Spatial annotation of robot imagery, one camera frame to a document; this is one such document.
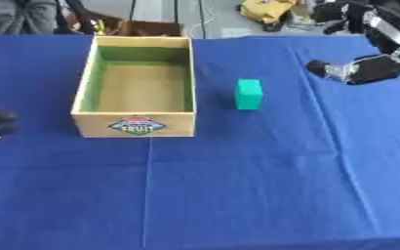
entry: cable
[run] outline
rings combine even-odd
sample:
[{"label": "cable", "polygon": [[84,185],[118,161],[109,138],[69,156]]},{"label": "cable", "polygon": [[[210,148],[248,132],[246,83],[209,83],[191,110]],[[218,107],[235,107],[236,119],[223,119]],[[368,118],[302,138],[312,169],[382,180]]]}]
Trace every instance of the cable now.
[{"label": "cable", "polygon": [[175,0],[175,23],[179,24],[179,0]]},{"label": "cable", "polygon": [[204,13],[203,13],[202,0],[198,0],[198,4],[199,4],[199,7],[200,7],[200,20],[201,20],[201,23],[195,24],[189,29],[189,36],[194,38],[194,35],[192,34],[194,29],[196,29],[198,27],[202,27],[203,39],[206,39],[206,25],[211,23],[212,21],[214,21],[215,15],[214,15],[214,12],[208,6],[205,5],[204,7],[208,11],[208,14],[210,16],[210,19],[205,21],[205,16],[204,16]]},{"label": "cable", "polygon": [[132,8],[130,10],[130,16],[129,16],[129,21],[132,21],[134,19],[134,14],[135,14],[135,7],[137,6],[137,0],[133,0],[132,2]]}]

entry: yellow object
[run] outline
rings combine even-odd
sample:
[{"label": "yellow object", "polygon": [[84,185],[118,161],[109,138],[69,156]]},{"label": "yellow object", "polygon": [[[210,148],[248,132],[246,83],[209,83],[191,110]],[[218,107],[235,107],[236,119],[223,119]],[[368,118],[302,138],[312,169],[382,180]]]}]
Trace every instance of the yellow object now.
[{"label": "yellow object", "polygon": [[246,0],[241,5],[241,15],[254,21],[273,23],[295,5],[297,0]]},{"label": "yellow object", "polygon": [[91,21],[91,24],[94,26],[94,30],[96,31],[97,35],[104,35],[104,21],[103,20],[97,20],[97,21]]}]

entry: wooden box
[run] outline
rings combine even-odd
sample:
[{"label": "wooden box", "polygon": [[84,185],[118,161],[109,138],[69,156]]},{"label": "wooden box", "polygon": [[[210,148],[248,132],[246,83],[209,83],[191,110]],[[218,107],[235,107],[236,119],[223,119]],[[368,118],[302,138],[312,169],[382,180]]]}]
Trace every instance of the wooden box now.
[{"label": "wooden box", "polygon": [[194,136],[190,39],[96,36],[71,115],[87,138]]}]

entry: table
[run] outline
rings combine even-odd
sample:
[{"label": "table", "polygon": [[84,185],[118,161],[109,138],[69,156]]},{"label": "table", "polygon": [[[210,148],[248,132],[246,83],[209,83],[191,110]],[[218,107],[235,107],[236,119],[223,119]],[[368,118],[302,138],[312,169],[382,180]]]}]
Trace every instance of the table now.
[{"label": "table", "polygon": [[[0,36],[0,249],[400,249],[400,78],[318,79],[361,37],[195,40],[195,138],[83,139],[91,37]],[[258,111],[233,108],[258,78]]]}]

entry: teal block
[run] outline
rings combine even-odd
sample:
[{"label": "teal block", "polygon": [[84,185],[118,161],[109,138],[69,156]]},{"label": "teal block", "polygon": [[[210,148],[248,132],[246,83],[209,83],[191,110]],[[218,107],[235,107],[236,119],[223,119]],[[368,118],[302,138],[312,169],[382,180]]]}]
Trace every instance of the teal block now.
[{"label": "teal block", "polygon": [[235,90],[237,109],[258,109],[262,100],[262,87],[257,79],[239,79]]}]

